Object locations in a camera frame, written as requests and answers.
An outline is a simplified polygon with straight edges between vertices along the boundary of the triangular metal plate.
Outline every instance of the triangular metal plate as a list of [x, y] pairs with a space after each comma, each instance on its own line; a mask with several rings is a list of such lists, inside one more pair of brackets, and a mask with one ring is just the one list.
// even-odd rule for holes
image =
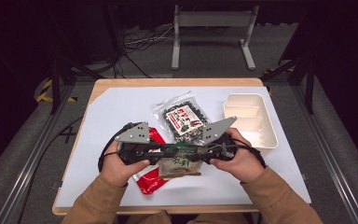
[[214, 123], [207, 123], [202, 130], [202, 144], [206, 146], [219, 139], [235, 120], [237, 117], [233, 116]]
[[126, 132], [121, 133], [115, 140], [118, 142], [149, 143], [149, 125], [147, 122], [142, 122], [135, 127], [128, 129]]

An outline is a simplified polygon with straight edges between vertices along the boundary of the left hand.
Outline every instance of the left hand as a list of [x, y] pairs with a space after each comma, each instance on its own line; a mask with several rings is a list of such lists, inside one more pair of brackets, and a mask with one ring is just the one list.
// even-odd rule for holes
[[[106, 154], [111, 152], [117, 152], [117, 147], [118, 142], [114, 141], [106, 150]], [[118, 156], [118, 154], [112, 154], [105, 156], [101, 175], [111, 184], [121, 188], [127, 184], [129, 179], [133, 175], [142, 171], [149, 164], [150, 161], [144, 160], [138, 161], [131, 165], [126, 165]]]

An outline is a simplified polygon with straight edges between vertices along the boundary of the black electronic device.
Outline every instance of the black electronic device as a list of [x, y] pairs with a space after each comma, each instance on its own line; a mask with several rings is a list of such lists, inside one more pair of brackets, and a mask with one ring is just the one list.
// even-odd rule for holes
[[[177, 151], [185, 147], [205, 148], [206, 150], [201, 150], [202, 153], [195, 153], [187, 156], [187, 158], [190, 161], [205, 161], [208, 164], [210, 164], [211, 159], [230, 161], [237, 153], [237, 148], [245, 148], [255, 154], [265, 167], [264, 160], [257, 149], [249, 147], [245, 143], [236, 144], [231, 136], [226, 133], [226, 130], [236, 119], [236, 117], [231, 117], [206, 124], [202, 129], [202, 146], [186, 143], [161, 144], [149, 136], [149, 127], [146, 122], [128, 123], [106, 144], [98, 161], [98, 169], [101, 172], [104, 157], [110, 154], [118, 154], [127, 165], [143, 160], [149, 160], [151, 165], [155, 165], [162, 158], [174, 158]], [[115, 140], [119, 142], [117, 152], [106, 154], [106, 150]]]

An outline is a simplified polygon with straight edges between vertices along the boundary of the metal bracket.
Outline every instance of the metal bracket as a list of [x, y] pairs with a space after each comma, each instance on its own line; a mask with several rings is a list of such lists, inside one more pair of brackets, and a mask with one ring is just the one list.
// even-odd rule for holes
[[307, 173], [302, 174], [303, 180], [309, 180]]
[[50, 188], [55, 189], [55, 190], [59, 190], [61, 188], [61, 186], [62, 186], [62, 181], [54, 181], [51, 184]]
[[202, 144], [206, 146], [219, 139], [235, 120], [237, 120], [237, 117], [233, 116], [214, 123], [207, 123], [202, 130]]
[[121, 133], [116, 138], [118, 142], [129, 142], [129, 143], [149, 143], [149, 125], [147, 122], [142, 122], [135, 127], [128, 129], [126, 132]]

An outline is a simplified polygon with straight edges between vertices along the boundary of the red packaging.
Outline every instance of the red packaging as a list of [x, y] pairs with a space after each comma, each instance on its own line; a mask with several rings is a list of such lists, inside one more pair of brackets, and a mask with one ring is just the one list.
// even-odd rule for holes
[[[162, 139], [155, 128], [149, 128], [149, 135], [153, 141], [165, 144], [164, 139]], [[132, 177], [143, 194], [152, 194], [156, 189], [159, 189], [168, 181], [158, 176], [158, 165], [148, 166]]]

